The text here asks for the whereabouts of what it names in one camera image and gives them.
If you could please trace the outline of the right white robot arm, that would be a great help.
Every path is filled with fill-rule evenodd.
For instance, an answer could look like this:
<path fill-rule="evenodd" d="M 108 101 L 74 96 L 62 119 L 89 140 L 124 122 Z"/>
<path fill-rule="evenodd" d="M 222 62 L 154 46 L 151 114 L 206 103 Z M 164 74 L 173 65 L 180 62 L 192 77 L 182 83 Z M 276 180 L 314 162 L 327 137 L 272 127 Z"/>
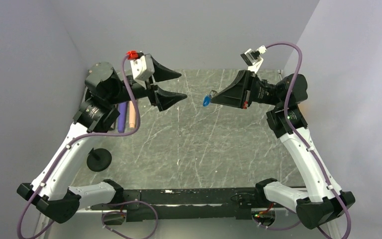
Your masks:
<path fill-rule="evenodd" d="M 241 70 L 224 90 L 211 91 L 204 103 L 238 109 L 246 109 L 252 103 L 273 106 L 266 114 L 268 125 L 290 153 L 306 191 L 269 178 L 256 184 L 254 199 L 261 207 L 280 204 L 295 212 L 306 228 L 314 229 L 342 216 L 355 203 L 355 197 L 333 179 L 314 146 L 298 106 L 307 97 L 307 81 L 302 74 L 291 74 L 271 84 L 254 72 Z"/>

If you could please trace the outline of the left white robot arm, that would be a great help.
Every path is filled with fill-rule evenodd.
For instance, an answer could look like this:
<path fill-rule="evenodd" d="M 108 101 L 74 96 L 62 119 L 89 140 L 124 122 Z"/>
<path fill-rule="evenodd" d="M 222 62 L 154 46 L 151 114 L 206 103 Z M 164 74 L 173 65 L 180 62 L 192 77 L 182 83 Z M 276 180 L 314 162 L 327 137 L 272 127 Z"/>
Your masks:
<path fill-rule="evenodd" d="M 164 111 L 187 97 L 158 86 L 179 78 L 179 72 L 161 65 L 150 54 L 129 53 L 126 57 L 131 62 L 130 75 L 119 76 L 108 62 L 91 66 L 85 79 L 85 100 L 60 148 L 31 183 L 22 183 L 17 189 L 22 198 L 57 223 L 65 223 L 86 207 L 106 204 L 117 209 L 122 205 L 123 188 L 110 179 L 88 186 L 72 185 L 88 154 L 102 138 L 110 136 L 110 127 L 119 116 L 118 104 L 148 98 L 151 105 Z"/>

